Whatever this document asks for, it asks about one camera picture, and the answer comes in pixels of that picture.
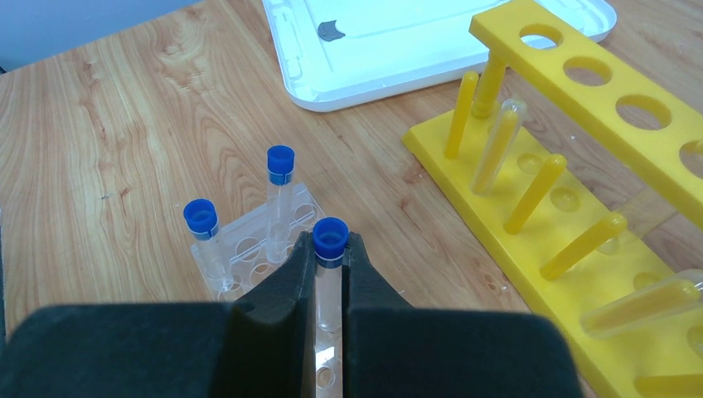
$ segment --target wall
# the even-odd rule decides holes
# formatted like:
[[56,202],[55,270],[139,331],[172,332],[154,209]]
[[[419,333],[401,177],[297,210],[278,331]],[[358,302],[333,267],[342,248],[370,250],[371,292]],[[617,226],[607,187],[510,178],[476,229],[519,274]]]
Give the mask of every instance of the wall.
[[0,67],[60,54],[196,0],[0,0]]

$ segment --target blue cap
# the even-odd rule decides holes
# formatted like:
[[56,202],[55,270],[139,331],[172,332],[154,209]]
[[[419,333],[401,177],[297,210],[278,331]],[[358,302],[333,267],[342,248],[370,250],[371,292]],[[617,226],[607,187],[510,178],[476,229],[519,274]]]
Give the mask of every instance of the blue cap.
[[183,218],[188,223],[193,237],[208,240],[217,235],[217,213],[215,205],[207,199],[196,199],[183,208]]
[[285,145],[275,145],[266,153],[269,167],[269,181],[275,185],[285,185],[293,179],[295,152]]
[[313,227],[313,244],[318,263],[327,268],[341,265],[348,240],[349,228],[344,221],[334,217],[318,221]]

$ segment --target test tube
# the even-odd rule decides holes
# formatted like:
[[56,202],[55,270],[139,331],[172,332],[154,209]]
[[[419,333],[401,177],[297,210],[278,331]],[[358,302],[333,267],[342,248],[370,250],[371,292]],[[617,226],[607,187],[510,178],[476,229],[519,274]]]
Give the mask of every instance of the test tube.
[[526,116],[527,104],[523,101],[510,98],[501,106],[501,112],[491,128],[491,134],[473,176],[471,192],[475,195],[485,195],[491,190],[505,161],[507,150],[520,131]]
[[196,240],[202,273],[207,286],[219,293],[232,289],[235,280],[230,261],[222,253],[219,222],[215,205],[207,199],[196,199],[183,208],[183,217]]
[[488,52],[488,62],[476,87],[476,98],[471,104],[471,114],[475,118],[486,119],[493,111],[498,92],[501,90],[507,64],[493,51]]
[[266,259],[273,267],[278,267],[287,256],[295,152],[285,145],[276,145],[269,148],[267,157]]
[[616,212],[628,219],[628,228],[598,248],[606,255],[615,255],[624,246],[642,239],[649,231],[675,216],[678,210],[656,191],[645,187],[623,203]]
[[313,227],[315,245],[315,301],[318,326],[325,332],[342,327],[342,257],[349,240],[344,221],[323,218]]
[[606,338],[701,306],[703,269],[687,269],[585,313],[581,326],[594,337]]

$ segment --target table surface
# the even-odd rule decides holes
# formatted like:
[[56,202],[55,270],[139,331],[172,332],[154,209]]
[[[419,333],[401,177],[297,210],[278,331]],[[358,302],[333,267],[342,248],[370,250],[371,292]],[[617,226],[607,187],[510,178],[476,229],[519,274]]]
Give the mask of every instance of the table surface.
[[[610,0],[603,45],[703,111],[698,0]],[[453,108],[458,83],[315,114],[288,98],[260,0],[206,0],[0,76],[0,204],[11,332],[54,303],[208,299],[182,219],[208,197],[232,221],[265,200],[265,151],[294,146],[296,178],[367,243],[412,304],[526,311],[400,143]],[[609,206],[642,183],[511,71],[502,98]],[[647,236],[675,269],[701,265],[677,216]]]

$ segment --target test tube rack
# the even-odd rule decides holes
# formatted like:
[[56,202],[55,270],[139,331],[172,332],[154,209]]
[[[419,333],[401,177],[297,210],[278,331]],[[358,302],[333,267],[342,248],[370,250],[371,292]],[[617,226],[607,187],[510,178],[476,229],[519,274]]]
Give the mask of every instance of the test tube rack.
[[[531,309],[557,324],[579,370],[600,396],[649,396],[638,386],[657,386],[664,395],[677,396],[686,381],[687,388],[698,388],[691,383],[703,378],[700,310],[606,339],[593,338],[581,327],[583,313],[673,272],[640,240],[615,255],[595,250],[602,235],[612,235],[609,228],[622,229],[622,223],[570,172],[564,170],[554,181],[540,177],[546,159],[559,155],[550,155],[520,129],[492,190],[478,196],[469,185],[500,109],[497,94],[510,66],[701,228],[703,180],[683,164],[680,153],[701,148],[703,115],[532,0],[513,0],[480,13],[469,31],[489,49],[481,79],[468,72],[457,107],[415,125],[403,143]],[[530,35],[545,36],[555,46],[532,48],[522,41]],[[571,67],[593,71],[604,84],[573,81],[565,73]],[[662,128],[631,125],[618,114],[619,105],[652,113]],[[544,199],[519,232],[508,233],[505,224],[530,186],[544,191]],[[583,257],[572,258],[575,265],[558,277],[543,276],[540,269],[558,254],[567,252],[568,257],[566,248],[575,241],[579,244],[572,249],[587,250]]]
[[[288,236],[289,253],[300,232],[311,231],[315,223],[325,216],[302,182],[293,187],[291,211],[293,214]],[[222,227],[218,235],[221,236],[224,254],[230,259],[235,284],[226,292],[211,290],[214,300],[238,299],[280,266],[280,264],[270,264],[266,259],[266,204]],[[205,267],[196,245],[191,246],[191,253],[202,273]]]

